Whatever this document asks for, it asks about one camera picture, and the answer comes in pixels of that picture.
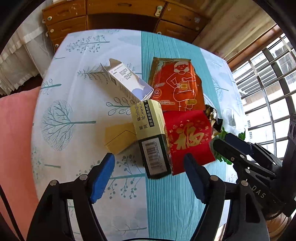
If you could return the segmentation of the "green plastic bag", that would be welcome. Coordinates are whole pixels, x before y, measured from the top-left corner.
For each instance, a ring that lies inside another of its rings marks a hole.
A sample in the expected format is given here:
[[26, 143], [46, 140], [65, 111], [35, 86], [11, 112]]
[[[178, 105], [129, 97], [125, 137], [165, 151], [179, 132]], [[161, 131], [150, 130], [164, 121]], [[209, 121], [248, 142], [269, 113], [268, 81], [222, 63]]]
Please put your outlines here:
[[[221, 132], [217, 135], [217, 138], [223, 141], [228, 142], [231, 140], [231, 135], [239, 138], [240, 140], [244, 141], [246, 137], [246, 131], [239, 133], [237, 136], [233, 133], [229, 133], [224, 129], [224, 126], [221, 128]], [[225, 162], [228, 165], [232, 165], [232, 162], [229, 161], [226, 157], [222, 156], [218, 151], [214, 151], [214, 157], [216, 160], [220, 162]]]

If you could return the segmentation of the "black gold foil wrapper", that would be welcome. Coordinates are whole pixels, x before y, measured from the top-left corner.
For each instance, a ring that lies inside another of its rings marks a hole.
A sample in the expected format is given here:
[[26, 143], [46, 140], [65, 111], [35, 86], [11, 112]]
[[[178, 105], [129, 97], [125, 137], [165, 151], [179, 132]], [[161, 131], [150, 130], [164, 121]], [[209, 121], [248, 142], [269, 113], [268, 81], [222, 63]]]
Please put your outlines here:
[[210, 121], [211, 127], [216, 132], [220, 133], [222, 131], [222, 127], [223, 127], [223, 120], [218, 117], [217, 110], [215, 108], [213, 108], [212, 106], [206, 104], [204, 113], [207, 116], [208, 120]]

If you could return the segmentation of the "red envelope with gold character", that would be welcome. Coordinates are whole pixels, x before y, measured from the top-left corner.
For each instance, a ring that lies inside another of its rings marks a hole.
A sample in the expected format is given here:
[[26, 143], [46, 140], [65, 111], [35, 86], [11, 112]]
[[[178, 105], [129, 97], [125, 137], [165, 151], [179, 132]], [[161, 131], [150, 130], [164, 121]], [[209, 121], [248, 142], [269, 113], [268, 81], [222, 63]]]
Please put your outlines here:
[[192, 154], [203, 166], [215, 161], [210, 148], [212, 127], [202, 110], [165, 111], [163, 113], [171, 154], [171, 174], [183, 173], [184, 156]]

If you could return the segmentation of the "beige cardboard box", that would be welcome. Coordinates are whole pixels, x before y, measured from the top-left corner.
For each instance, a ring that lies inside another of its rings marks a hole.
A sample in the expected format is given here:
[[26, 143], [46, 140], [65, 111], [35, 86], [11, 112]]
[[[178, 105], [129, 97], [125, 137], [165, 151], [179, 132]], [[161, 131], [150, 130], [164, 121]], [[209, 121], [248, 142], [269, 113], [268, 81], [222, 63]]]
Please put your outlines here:
[[133, 123], [105, 128], [104, 145], [114, 155], [118, 155], [135, 142], [137, 142], [137, 134]]

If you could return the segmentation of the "green yellow medicine box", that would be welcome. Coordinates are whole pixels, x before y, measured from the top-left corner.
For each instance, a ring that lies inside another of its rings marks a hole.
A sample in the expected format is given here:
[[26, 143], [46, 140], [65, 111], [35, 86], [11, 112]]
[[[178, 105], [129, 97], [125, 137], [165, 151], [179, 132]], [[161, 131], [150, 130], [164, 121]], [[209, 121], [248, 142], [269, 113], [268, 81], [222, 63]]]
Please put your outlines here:
[[130, 107], [142, 161], [149, 179], [171, 174], [171, 154], [162, 107], [145, 100]]

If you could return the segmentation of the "orange foil heat-patch pouch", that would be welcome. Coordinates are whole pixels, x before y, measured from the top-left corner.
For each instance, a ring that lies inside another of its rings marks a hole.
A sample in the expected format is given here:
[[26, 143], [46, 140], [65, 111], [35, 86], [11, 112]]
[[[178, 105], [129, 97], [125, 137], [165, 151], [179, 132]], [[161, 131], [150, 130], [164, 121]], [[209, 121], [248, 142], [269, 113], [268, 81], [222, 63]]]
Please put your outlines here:
[[163, 111], [205, 110], [201, 78], [190, 59], [154, 57], [149, 85], [154, 89], [151, 99]]

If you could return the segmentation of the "white purple carton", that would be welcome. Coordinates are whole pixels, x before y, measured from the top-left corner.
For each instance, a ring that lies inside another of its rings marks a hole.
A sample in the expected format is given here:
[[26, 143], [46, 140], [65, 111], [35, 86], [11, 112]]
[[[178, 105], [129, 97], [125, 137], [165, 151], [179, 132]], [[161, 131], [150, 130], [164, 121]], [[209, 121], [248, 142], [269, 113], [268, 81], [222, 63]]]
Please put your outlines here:
[[107, 80], [113, 83], [133, 103], [140, 103], [151, 98], [154, 89], [143, 81], [124, 63], [109, 59], [109, 66], [101, 64]]

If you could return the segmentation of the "metal window grille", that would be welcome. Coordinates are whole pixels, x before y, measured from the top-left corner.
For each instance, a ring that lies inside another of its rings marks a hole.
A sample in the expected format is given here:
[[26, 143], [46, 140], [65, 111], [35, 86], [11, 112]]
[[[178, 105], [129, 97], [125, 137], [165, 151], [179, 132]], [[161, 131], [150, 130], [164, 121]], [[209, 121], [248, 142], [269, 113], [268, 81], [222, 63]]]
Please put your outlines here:
[[279, 158], [295, 112], [295, 48], [285, 34], [232, 70], [247, 118], [248, 139]]

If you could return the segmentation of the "blue white patterned tablecloth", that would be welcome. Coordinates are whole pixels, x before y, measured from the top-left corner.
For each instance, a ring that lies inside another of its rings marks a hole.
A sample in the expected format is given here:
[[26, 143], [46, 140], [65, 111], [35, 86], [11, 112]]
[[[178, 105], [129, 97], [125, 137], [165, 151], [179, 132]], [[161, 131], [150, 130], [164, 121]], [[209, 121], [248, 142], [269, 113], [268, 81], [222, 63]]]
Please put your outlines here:
[[206, 104], [229, 132], [244, 131], [244, 111], [226, 61], [192, 44], [148, 32], [90, 30], [67, 35], [44, 77], [32, 127], [37, 196], [48, 183], [88, 174], [106, 153], [115, 167], [95, 213], [108, 240], [189, 240], [204, 205], [186, 174], [149, 180], [132, 125], [133, 101], [102, 70], [116, 59], [148, 80], [154, 57], [186, 58], [201, 78]]

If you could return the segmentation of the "cream curtain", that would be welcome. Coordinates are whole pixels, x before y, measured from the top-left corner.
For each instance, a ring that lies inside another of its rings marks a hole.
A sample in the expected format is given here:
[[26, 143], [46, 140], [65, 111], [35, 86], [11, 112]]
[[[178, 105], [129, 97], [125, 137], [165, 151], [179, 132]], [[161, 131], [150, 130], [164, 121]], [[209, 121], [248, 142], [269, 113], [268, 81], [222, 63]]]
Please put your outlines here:
[[276, 25], [254, 1], [193, 1], [202, 15], [210, 19], [193, 41], [228, 61]]

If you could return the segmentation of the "wooden desk with drawers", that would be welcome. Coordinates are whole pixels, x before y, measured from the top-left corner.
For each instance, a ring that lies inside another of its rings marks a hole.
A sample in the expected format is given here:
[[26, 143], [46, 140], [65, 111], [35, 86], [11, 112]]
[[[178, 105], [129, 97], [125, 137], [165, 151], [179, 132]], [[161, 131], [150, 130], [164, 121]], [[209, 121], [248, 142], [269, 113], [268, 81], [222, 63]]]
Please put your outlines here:
[[94, 29], [146, 31], [192, 43], [210, 22], [189, 1], [58, 1], [42, 14], [55, 49], [69, 33]]

